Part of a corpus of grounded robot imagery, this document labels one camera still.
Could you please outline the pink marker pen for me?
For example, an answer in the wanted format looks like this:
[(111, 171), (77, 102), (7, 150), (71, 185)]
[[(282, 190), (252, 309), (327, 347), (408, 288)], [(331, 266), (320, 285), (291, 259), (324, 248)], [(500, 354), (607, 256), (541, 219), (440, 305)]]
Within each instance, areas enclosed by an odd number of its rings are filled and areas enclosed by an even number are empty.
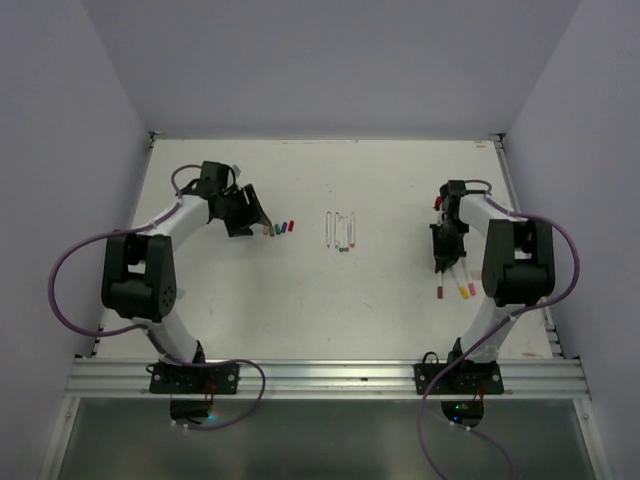
[(461, 265), (462, 265), (462, 268), (463, 268), (463, 272), (464, 272), (464, 276), (465, 276), (465, 280), (466, 280), (466, 283), (467, 283), (469, 294), (470, 294), (470, 296), (476, 296), (477, 295), (476, 287), (475, 287), (471, 272), (469, 270), (466, 257), (462, 257), (460, 259), (460, 262), (461, 262)]

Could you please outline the yellow marker pen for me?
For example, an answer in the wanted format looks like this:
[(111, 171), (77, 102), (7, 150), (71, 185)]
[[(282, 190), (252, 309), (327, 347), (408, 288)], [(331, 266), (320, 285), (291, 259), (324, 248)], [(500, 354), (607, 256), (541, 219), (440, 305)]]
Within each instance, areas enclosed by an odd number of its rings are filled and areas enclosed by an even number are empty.
[(459, 276), (457, 275), (457, 273), (455, 272), (454, 269), (450, 270), (450, 275), (453, 278), (453, 280), (454, 280), (454, 282), (455, 282), (455, 284), (456, 284), (461, 296), (464, 299), (468, 299), (469, 298), (469, 292), (467, 290), (466, 284), (460, 280)]

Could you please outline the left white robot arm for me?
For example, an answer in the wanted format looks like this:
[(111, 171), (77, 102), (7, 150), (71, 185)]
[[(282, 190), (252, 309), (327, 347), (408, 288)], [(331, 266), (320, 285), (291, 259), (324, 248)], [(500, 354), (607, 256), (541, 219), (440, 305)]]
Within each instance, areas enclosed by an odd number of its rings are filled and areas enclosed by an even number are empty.
[(180, 187), (176, 176), (188, 168), (179, 167), (170, 177), (175, 190), (172, 207), (137, 231), (108, 238), (101, 301), (106, 309), (141, 329), (160, 361), (175, 365), (175, 384), (193, 393), (207, 383), (208, 369), (201, 343), (188, 332), (175, 309), (174, 253), (214, 220), (224, 223), (231, 238), (251, 236), (253, 226), (270, 228), (272, 222), (254, 186), (240, 186), (233, 167), (205, 161), (195, 167), (199, 176)]

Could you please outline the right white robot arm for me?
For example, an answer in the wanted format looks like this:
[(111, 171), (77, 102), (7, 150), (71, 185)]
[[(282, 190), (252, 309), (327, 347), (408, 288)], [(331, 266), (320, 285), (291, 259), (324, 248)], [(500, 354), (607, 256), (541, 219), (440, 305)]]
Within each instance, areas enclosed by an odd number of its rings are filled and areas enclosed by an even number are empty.
[(437, 274), (464, 263), (464, 237), (470, 230), (484, 238), (481, 283), (485, 298), (471, 326), (455, 341), (445, 369), (449, 387), (464, 393), (481, 380), (477, 364), (497, 360), (520, 311), (535, 306), (554, 290), (553, 232), (543, 220), (518, 217), (492, 204), (488, 192), (470, 189), (463, 180), (442, 185), (439, 200), (439, 218), (430, 226)]

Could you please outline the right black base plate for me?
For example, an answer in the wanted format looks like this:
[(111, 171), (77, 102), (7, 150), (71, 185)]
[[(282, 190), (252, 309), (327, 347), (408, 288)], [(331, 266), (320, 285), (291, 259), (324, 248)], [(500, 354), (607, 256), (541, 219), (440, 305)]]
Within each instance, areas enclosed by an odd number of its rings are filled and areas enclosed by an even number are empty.
[[(429, 353), (413, 365), (416, 393), (423, 395), (430, 383), (444, 371), (449, 364), (428, 361)], [(464, 360), (460, 365), (445, 373), (429, 390), (435, 395), (501, 395), (505, 392), (502, 374), (496, 361), (476, 363)]]

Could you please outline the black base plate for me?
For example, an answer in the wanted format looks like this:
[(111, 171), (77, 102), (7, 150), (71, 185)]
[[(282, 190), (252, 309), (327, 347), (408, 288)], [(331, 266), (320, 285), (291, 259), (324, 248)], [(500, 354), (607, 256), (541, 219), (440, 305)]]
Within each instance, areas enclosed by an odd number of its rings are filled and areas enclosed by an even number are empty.
[[(430, 383), (444, 371), (449, 364), (428, 361), (429, 353), (413, 365), (416, 393), (423, 395)], [(501, 395), (505, 392), (502, 374), (496, 361), (476, 363), (464, 360), (460, 365), (445, 373), (429, 390), (435, 395)]]
[(184, 367), (163, 362), (150, 364), (149, 391), (152, 394), (234, 395), (237, 392), (239, 365), (225, 364), (206, 368)]

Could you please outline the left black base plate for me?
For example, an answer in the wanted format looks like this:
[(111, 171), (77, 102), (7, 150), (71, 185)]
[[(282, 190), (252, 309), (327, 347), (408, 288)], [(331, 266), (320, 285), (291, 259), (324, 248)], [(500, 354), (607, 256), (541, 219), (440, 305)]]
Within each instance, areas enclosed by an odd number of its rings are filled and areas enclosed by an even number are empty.
[(234, 395), (237, 392), (239, 365), (225, 364), (206, 368), (184, 367), (163, 362), (150, 364), (149, 391), (152, 394)]

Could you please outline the aluminium front rail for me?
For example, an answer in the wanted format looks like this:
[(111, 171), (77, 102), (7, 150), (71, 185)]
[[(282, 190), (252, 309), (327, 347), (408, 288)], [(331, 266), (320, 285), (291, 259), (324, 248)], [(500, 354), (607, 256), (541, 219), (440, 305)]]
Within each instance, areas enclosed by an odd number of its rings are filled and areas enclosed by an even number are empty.
[[(150, 359), (90, 358), (73, 362), (67, 398), (132, 399), (152, 395)], [(425, 380), (413, 360), (260, 360), (266, 374), (265, 399), (417, 400)], [(436, 390), (431, 400), (495, 397), (499, 400), (587, 399), (578, 360), (501, 360), (486, 380), (460, 386), (459, 394)]]

